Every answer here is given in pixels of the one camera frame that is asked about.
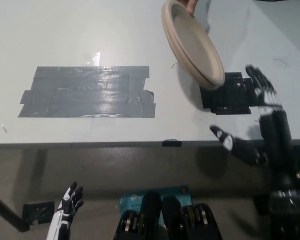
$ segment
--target beige plate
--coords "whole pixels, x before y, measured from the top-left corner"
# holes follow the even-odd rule
[[[176,59],[181,63],[184,67],[184,69],[188,72],[188,74],[195,80],[197,80],[200,85],[208,90],[215,90],[219,86],[212,84],[209,82],[205,76],[203,76],[196,68],[195,66],[191,63],[187,55],[184,53],[184,51],[181,49],[181,46],[178,44],[174,34],[172,33],[170,28],[166,28],[167,26],[167,20],[165,15],[162,13],[162,22],[163,22],[163,28],[168,36],[168,42],[169,45],[176,57]]]
[[[162,7],[162,23],[174,55],[194,79],[211,90],[222,86],[225,72],[217,51],[187,9],[176,0],[168,0]]]

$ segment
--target white table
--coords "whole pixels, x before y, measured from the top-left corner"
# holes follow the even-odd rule
[[[217,143],[217,124],[246,140],[261,140],[258,108],[251,115],[202,110],[199,86],[166,39],[164,0],[0,0],[0,148],[183,146]],[[196,17],[207,25],[204,0]],[[209,36],[226,72],[258,66],[272,81],[300,144],[300,1],[212,0]],[[149,66],[155,118],[18,118],[24,90],[38,66]]]

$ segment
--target robotic arm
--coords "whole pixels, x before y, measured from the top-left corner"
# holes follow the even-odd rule
[[[260,131],[264,148],[257,149],[218,126],[211,126],[222,146],[245,164],[264,167],[270,173],[267,211],[271,217],[271,238],[300,240],[300,173],[293,157],[287,114],[271,82],[252,66],[252,78],[260,111]]]
[[[65,192],[57,211],[54,213],[46,240],[69,240],[70,226],[78,209],[84,204],[83,187],[76,191],[74,182]]]

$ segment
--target tape strip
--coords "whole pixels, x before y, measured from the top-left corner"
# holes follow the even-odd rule
[[[88,78],[35,78],[32,82],[32,91],[51,92],[55,89],[69,90],[121,90],[133,92],[143,90],[145,79],[88,79]]]
[[[154,118],[155,103],[25,104],[19,118]]]
[[[118,104],[144,103],[153,104],[154,94],[142,90],[122,92],[118,90],[72,90],[59,88],[54,91],[32,91],[23,93],[20,104]]]
[[[154,118],[148,66],[38,67],[21,118]]]
[[[39,66],[34,78],[38,79],[148,79],[149,66]]]

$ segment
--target black metal frame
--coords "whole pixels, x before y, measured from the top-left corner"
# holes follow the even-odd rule
[[[4,202],[0,200],[0,216],[15,227],[19,232],[26,232],[30,229],[21,217],[15,214]]]

